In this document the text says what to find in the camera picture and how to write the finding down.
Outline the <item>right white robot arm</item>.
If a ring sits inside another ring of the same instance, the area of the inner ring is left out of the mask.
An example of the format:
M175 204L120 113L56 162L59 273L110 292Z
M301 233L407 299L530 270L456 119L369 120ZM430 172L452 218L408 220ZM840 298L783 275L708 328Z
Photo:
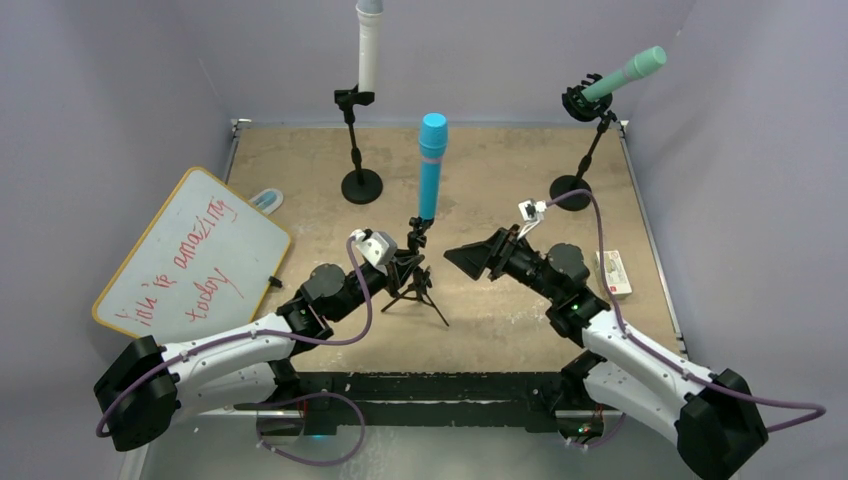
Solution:
M511 227L444 256L474 280L508 276L549 300L552 328L585 350L562 371L569 404L610 406L651 428L702 479L730 478L767 443L758 408L741 398L746 380L694 364L619 321L587 286L579 247L558 243L541 254Z

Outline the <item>blue microphone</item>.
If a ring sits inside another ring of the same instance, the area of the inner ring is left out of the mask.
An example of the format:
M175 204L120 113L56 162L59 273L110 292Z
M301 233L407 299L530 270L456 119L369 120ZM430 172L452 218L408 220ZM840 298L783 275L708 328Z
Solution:
M419 129L421 168L418 216L425 221L432 221L436 216L442 160L448 139L448 120L443 114L433 112L423 116Z

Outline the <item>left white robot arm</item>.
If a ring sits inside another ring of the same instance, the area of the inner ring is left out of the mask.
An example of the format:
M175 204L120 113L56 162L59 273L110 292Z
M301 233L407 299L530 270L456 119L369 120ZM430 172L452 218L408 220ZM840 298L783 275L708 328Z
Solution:
M384 266L364 263L351 272L325 263L291 300L245 326L169 344L158 344L151 335L131 341L94 385L102 412L96 436L111 439L119 452L141 447L179 415L191 415L201 401L211 399L202 387L230 374L246 382L246 371L254 366L270 372L260 382L260 397L272 408L289 407L297 399L298 382L282 371L271 372L273 363L333 345L330 323L360 306L371 313L373 296L397 292L423 260L422 254L401 251Z

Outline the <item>black tripod mic stand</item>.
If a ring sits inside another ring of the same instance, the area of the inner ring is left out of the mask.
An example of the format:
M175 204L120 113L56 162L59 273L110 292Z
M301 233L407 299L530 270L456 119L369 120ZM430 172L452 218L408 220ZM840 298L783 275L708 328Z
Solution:
M396 252L389 268L389 292L392 300L380 312L385 313L400 300L413 301L433 308L444 325L450 327L429 295L429 289L433 287L430 267L421 267L424 260L421 249L427 244L426 232L433 225L433 220L412 217L409 225L411 230L407 234L407 247Z

